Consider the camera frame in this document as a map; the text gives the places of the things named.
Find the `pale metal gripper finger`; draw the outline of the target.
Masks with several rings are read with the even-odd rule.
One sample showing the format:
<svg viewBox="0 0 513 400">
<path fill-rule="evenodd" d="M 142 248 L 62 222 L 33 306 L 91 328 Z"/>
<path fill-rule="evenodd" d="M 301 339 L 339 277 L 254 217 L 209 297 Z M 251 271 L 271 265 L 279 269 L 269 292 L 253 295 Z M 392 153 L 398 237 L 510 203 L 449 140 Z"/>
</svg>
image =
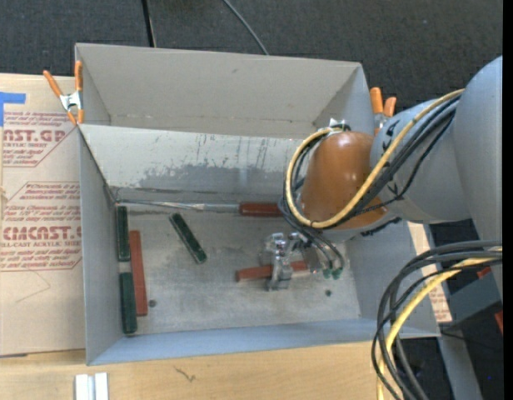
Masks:
<svg viewBox="0 0 513 400">
<path fill-rule="evenodd" d="M 278 261 L 282 266 L 290 264 L 287 256 L 289 239 L 283 232 L 274 232 L 266 237 L 259 253 L 259 263 L 262 266 L 273 265 Z"/>
<path fill-rule="evenodd" d="M 293 268 L 289 262 L 276 260 L 272 264 L 271 277 L 266 281 L 267 291 L 286 290 L 290 286 Z"/>
</svg>

